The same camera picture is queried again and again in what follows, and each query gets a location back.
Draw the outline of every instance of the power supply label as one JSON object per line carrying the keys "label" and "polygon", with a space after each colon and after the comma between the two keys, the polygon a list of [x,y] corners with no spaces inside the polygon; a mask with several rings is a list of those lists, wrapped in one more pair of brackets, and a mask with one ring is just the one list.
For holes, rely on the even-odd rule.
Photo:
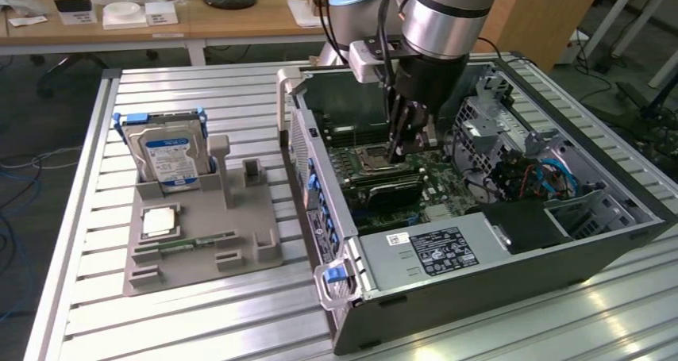
{"label": "power supply label", "polygon": [[478,264],[464,236],[456,227],[410,236],[426,274],[444,274]]}

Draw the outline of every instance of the metal grid workbench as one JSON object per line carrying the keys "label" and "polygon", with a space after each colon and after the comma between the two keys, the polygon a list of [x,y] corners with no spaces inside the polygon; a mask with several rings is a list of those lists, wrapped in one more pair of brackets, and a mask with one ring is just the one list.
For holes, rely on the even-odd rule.
{"label": "metal grid workbench", "polygon": [[[275,72],[296,63],[123,71],[96,99],[27,360],[292,361],[647,359],[678,356],[678,235],[630,252],[586,283],[336,357],[311,281],[275,130]],[[512,64],[594,142],[678,212],[675,184],[530,65]],[[135,164],[111,114],[208,111],[227,132],[227,166],[267,168],[283,240],[282,267],[133,298],[121,296]],[[515,108],[535,129],[550,121]]]}

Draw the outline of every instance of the motherboard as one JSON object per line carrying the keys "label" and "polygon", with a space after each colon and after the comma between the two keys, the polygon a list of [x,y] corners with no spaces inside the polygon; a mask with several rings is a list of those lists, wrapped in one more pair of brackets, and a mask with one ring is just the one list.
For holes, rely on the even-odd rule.
{"label": "motherboard", "polygon": [[386,146],[328,149],[360,235],[462,216],[478,205],[464,176],[439,149],[390,164]]}

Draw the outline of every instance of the white cable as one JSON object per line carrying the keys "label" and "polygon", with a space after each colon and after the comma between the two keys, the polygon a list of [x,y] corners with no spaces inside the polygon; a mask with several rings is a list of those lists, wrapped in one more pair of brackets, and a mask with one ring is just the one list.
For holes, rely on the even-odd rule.
{"label": "white cable", "polygon": [[[5,169],[19,169],[19,168],[25,168],[25,167],[40,168],[37,165],[39,160],[43,162],[47,160],[47,158],[49,158],[53,155],[57,155],[57,154],[65,153],[65,152],[71,152],[71,151],[80,151],[81,149],[83,149],[83,146],[60,148],[52,152],[45,152],[45,153],[35,156],[31,159],[31,161],[27,163],[16,164],[16,165],[7,165],[7,164],[0,163],[0,168],[5,168]],[[53,165],[53,166],[43,166],[43,169],[61,169],[61,168],[72,167],[76,164],[77,164],[77,161],[72,162],[72,163],[67,163],[67,164]]]}

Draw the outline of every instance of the robotic arm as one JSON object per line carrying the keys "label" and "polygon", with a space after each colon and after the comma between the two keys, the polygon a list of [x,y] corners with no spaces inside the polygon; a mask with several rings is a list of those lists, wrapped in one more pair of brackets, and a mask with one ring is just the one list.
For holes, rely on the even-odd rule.
{"label": "robotic arm", "polygon": [[[436,118],[440,106],[450,97],[466,67],[468,53],[480,35],[487,14],[495,0],[399,0],[399,8],[388,7],[392,0],[379,0],[379,21],[358,23],[350,32],[342,29],[338,36],[351,37],[372,23],[392,26],[392,16],[403,20],[402,35],[388,37],[387,52],[380,37],[363,37],[350,43],[348,62],[356,79],[364,82],[376,72],[384,83],[384,99],[390,123],[388,162],[400,163],[408,152],[424,145],[424,127]],[[384,62],[398,60],[394,74]]]}

